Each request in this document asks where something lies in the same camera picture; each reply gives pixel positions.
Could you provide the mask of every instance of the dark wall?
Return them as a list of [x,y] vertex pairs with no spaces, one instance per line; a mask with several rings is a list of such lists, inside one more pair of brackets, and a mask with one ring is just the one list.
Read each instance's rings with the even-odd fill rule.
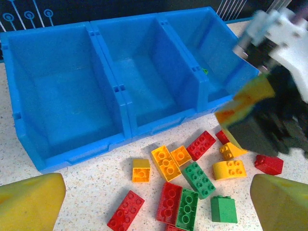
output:
[[[250,17],[256,10],[266,11],[275,1],[277,0],[0,0],[0,32],[37,28],[43,24],[61,25],[205,6],[211,6],[215,11],[219,9],[218,14],[227,21]],[[293,0],[291,9],[303,1]]]

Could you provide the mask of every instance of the green 2x4 brick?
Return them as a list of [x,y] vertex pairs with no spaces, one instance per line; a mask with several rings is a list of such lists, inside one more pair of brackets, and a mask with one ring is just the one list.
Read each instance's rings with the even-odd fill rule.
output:
[[199,193],[183,189],[176,227],[193,231]]
[[197,162],[191,163],[182,174],[191,187],[199,193],[200,199],[206,199],[216,189]]

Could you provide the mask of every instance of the orange lego brick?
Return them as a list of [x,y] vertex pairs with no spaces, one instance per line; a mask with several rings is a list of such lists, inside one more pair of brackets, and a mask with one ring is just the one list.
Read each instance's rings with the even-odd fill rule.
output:
[[225,160],[231,160],[233,158],[236,158],[238,156],[244,155],[248,153],[247,150],[240,149],[233,145],[231,142],[226,143],[223,145],[220,149],[219,152],[222,154],[223,158]]
[[147,159],[133,160],[133,182],[150,182],[150,161]]
[[184,146],[177,148],[176,150],[171,152],[175,163],[180,167],[190,161],[192,159],[191,155],[189,155],[188,151]]
[[163,178],[167,182],[181,175],[181,171],[166,146],[159,147],[152,151],[153,162]]

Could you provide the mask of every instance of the red 2x4 brick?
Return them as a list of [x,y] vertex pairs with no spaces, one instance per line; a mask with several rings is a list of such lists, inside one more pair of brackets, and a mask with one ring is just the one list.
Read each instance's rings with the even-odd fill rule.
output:
[[191,145],[188,146],[187,151],[191,155],[193,161],[198,160],[214,143],[216,140],[207,131],[202,133]]
[[175,225],[182,195],[182,187],[166,182],[158,204],[156,220]]
[[166,231],[183,231],[183,230],[171,225],[167,225]]
[[219,133],[217,133],[216,137],[219,139],[219,141],[222,143],[222,145],[229,143],[229,139],[226,137],[226,135],[225,135],[225,133],[223,133],[223,131],[220,131]]
[[133,191],[129,191],[107,226],[113,231],[126,231],[139,212],[144,200]]

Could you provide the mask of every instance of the green 2x2 brick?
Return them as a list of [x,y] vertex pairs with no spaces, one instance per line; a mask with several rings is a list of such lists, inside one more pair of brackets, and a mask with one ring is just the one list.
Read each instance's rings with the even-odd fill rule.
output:
[[211,198],[212,221],[237,223],[235,200],[229,196]]

